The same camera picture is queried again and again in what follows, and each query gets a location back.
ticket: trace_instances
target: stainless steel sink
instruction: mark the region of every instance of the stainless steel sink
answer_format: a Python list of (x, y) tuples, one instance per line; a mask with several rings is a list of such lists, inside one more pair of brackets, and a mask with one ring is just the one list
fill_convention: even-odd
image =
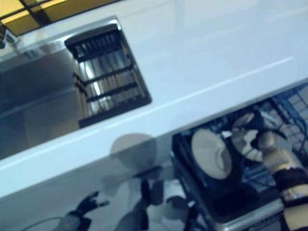
[(72, 72), (59, 41), (1, 62), (0, 159), (78, 129)]

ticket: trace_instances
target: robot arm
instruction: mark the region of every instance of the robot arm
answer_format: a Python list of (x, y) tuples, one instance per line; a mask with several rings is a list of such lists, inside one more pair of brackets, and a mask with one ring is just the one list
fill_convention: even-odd
[(94, 209), (109, 204), (109, 201), (97, 203), (98, 192), (94, 192), (81, 201), (77, 209), (69, 212), (53, 231), (87, 231), (91, 220), (84, 215)]
[(285, 136), (263, 131), (257, 136), (264, 165), (273, 175), (285, 206), (284, 219), (292, 231), (308, 230), (308, 175)]

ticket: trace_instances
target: dishwasher rack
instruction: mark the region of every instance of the dishwasher rack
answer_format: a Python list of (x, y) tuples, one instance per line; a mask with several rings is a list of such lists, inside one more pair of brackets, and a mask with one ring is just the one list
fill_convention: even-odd
[(73, 77), (83, 112), (81, 128), (151, 102), (117, 24), (71, 37), (65, 45), (73, 55)]
[[(277, 218), (283, 206), (272, 175), (262, 162), (245, 159), (232, 144), (232, 127), (235, 121), (247, 113), (263, 112), (275, 121), (276, 126), (292, 144), (294, 153), (305, 167), (308, 167), (308, 83), (229, 112), (196, 127), (184, 130), (173, 137), (171, 159), (180, 175), (181, 183), (188, 197), (196, 201), (209, 230), (254, 230), (268, 218)], [(193, 158), (192, 136), (199, 129), (209, 129), (225, 142), (232, 157), (233, 170), (224, 180), (216, 180), (206, 175)], [(237, 185), (253, 190), (257, 199), (222, 214), (223, 207), (215, 202), (224, 200), (225, 195), (237, 189)]]

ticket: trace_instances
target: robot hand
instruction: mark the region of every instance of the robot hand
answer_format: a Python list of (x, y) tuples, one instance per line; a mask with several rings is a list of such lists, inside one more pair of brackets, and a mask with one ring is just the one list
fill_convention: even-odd
[(53, 231), (87, 231), (90, 227), (91, 220), (84, 218), (84, 215), (109, 204), (109, 201), (98, 203), (96, 201), (98, 194), (99, 192), (94, 192), (84, 198), (76, 210), (68, 213)]
[(98, 196), (99, 192), (94, 192), (84, 198), (80, 204), (78, 205), (77, 209), (75, 210), (81, 217), (83, 217), (86, 213), (95, 210), (96, 208), (106, 206), (109, 204), (109, 201), (104, 201), (102, 203), (97, 203), (96, 197)]

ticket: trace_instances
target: cable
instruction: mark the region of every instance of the cable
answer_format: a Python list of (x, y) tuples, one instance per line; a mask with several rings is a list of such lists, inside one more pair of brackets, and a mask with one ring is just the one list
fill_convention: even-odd
[(47, 218), (47, 219), (38, 221), (38, 222), (36, 222), (36, 223), (34, 223), (32, 225), (29, 225), (29, 226), (25, 227), (24, 229), (22, 229), (21, 231), (29, 230), (30, 228), (33, 228), (33, 227), (35, 227), (37, 225), (40, 225), (40, 224), (45, 223), (45, 222), (50, 221), (50, 220), (61, 220), (61, 219), (62, 219), (62, 217)]
[(304, 133), (305, 133), (305, 134), (304, 134), (304, 138), (303, 138), (301, 147), (300, 147), (300, 149), (298, 150), (298, 151), (299, 151), (299, 155), (300, 155), (300, 157), (301, 157), (301, 155), (302, 155), (302, 150), (303, 150), (303, 148), (304, 148), (304, 146), (305, 146), (305, 142), (306, 142), (307, 136), (308, 136), (308, 134), (307, 134), (307, 124), (306, 124), (305, 121), (302, 120), (302, 119), (299, 119), (299, 118), (292, 118), (292, 119), (293, 119), (293, 120), (299, 121), (300, 123), (303, 124), (303, 127), (304, 127)]
[(264, 186), (264, 187), (270, 187), (270, 188), (274, 188), (275, 186), (274, 185), (270, 185), (270, 184), (265, 184), (265, 183), (262, 183), (262, 182), (260, 182), (260, 181), (258, 181), (258, 180), (256, 180), (256, 179), (249, 179), (250, 181), (252, 181), (252, 182), (254, 182), (254, 183), (256, 183), (256, 184), (259, 184), (259, 185), (261, 185), (261, 186)]

